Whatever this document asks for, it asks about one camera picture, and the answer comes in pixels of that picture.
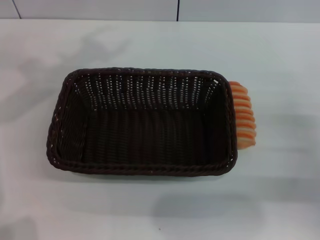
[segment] white table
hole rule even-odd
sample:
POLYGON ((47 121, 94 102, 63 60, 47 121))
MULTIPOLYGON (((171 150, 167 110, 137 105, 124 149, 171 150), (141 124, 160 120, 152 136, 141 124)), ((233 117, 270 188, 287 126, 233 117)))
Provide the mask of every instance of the white table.
POLYGON ((320 24, 0 20, 1 240, 319 240, 320 24), (89 176, 46 157, 79 68, 213 70, 257 145, 221 177, 89 176))

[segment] basket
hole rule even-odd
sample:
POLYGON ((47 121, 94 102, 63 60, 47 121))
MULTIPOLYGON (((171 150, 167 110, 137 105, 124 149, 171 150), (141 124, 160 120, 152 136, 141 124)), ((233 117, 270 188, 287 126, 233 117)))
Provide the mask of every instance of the basket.
POLYGON ((63 82, 46 146, 54 167, 77 173, 222 175, 237 160, 231 88, 212 71, 79 69, 63 82))

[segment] orange plastic piece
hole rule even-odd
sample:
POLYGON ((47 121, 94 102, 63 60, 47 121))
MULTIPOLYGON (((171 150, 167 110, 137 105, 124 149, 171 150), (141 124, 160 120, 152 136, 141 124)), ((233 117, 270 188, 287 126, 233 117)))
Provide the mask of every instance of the orange plastic piece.
POLYGON ((235 110, 237 148, 246 149, 256 145, 256 119, 251 107, 248 90, 236 81, 230 81, 235 110))

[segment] basket bottom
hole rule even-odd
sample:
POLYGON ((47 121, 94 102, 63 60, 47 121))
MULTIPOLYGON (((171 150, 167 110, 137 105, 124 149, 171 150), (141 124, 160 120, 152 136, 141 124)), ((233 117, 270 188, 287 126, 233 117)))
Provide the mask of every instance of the basket bottom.
POLYGON ((81 161, 91 164, 206 165, 199 111, 94 111, 81 161))

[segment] white surface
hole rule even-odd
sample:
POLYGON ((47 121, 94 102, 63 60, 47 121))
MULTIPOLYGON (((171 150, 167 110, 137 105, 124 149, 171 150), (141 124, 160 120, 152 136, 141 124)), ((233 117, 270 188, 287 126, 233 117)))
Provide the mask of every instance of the white surface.
POLYGON ((180 0, 180 21, 320 23, 319 0, 180 0))
POLYGON ((1 240, 318 240, 320 24, 0 21, 1 240), (257 145, 221 177, 88 176, 46 157, 79 68, 205 69, 249 90, 257 145))
POLYGON ((12 0, 0 0, 0 19, 18 19, 12 0))
POLYGON ((23 19, 175 21, 177 0, 15 0, 23 19))

